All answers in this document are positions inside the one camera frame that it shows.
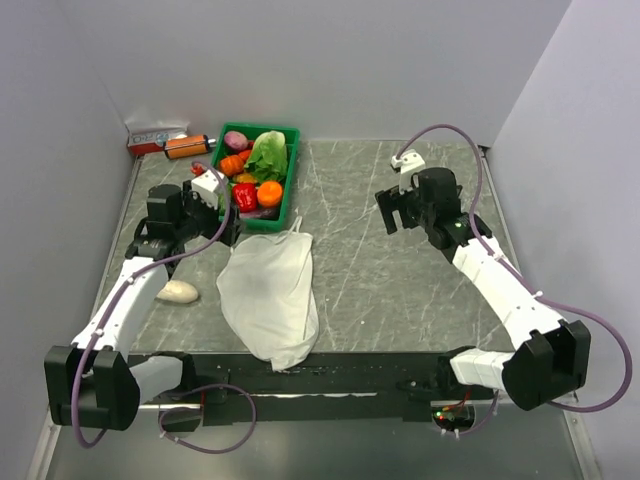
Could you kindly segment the white camisole garment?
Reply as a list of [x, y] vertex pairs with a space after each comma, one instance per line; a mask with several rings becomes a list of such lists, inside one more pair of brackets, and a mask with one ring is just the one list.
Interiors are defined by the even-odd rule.
[[300, 230], [302, 220], [298, 216], [287, 230], [238, 243], [216, 281], [227, 324], [275, 372], [303, 362], [319, 335], [313, 236]]

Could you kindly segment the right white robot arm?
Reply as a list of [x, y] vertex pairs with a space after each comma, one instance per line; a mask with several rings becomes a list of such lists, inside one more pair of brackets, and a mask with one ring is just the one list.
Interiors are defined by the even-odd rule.
[[587, 327], [567, 322], [510, 273], [512, 265], [486, 223], [463, 211], [462, 188], [451, 170], [415, 166], [398, 172], [398, 185], [375, 195], [387, 232], [421, 228], [479, 291], [513, 347], [448, 352], [436, 376], [439, 391], [455, 399], [471, 385], [501, 390], [529, 411], [582, 387], [591, 344]]

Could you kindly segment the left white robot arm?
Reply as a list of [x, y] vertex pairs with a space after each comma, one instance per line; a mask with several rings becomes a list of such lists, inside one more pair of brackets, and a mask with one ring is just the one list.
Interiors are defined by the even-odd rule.
[[205, 238], [211, 246], [231, 247], [240, 230], [239, 210], [231, 200], [219, 210], [206, 193], [186, 181], [151, 188], [147, 214], [125, 251], [119, 277], [103, 304], [68, 346], [52, 347], [44, 359], [52, 420], [80, 435], [85, 428], [123, 431], [140, 405], [167, 394], [177, 402], [198, 388], [191, 355], [160, 352], [137, 365], [128, 362], [131, 346], [156, 295], [188, 257], [185, 246]]

